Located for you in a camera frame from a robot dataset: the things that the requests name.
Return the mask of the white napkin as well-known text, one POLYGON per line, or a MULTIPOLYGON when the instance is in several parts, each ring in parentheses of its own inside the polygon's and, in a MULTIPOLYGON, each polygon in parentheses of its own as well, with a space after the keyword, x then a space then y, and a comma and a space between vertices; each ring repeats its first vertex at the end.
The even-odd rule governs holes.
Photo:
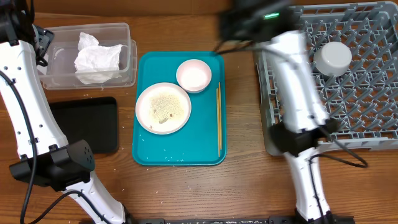
POLYGON ((122 47, 121 44, 101 46, 97 38, 81 32, 78 42, 79 53, 74 61, 75 76, 85 85, 120 78, 117 70, 119 70, 122 47))

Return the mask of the grey bowl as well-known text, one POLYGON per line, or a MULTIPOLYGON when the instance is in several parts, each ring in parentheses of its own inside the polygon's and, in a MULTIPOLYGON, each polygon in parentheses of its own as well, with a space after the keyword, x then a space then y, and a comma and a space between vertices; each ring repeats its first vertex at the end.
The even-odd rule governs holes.
POLYGON ((348 71, 352 58, 352 53, 345 44, 329 42, 317 50, 313 61, 320 73, 329 77, 339 77, 348 71))

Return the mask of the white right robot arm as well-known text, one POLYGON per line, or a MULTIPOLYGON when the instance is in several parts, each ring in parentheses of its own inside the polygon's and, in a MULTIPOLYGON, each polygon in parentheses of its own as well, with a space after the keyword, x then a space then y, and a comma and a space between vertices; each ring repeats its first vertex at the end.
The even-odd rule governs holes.
POLYGON ((243 51, 267 53, 283 106, 281 121, 269 128, 274 146, 292 174, 299 223, 335 223, 323 193, 318 140, 337 128, 322 106, 308 64, 305 34, 296 26, 289 1, 233 1, 220 14, 223 41, 253 42, 243 51))

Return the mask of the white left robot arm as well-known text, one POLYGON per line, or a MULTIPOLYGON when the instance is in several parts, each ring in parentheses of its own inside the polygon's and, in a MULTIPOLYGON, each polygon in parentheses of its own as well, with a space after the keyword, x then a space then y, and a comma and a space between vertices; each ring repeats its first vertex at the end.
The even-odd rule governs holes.
POLYGON ((95 223, 135 223, 95 173, 93 151, 85 140, 70 144, 50 110, 38 66, 53 40, 49 30, 34 25, 34 3, 1 1, 1 96, 12 121, 19 162, 10 165, 16 180, 28 184, 21 209, 25 215, 35 185, 51 187, 59 196, 37 223, 65 197, 71 197, 95 223))

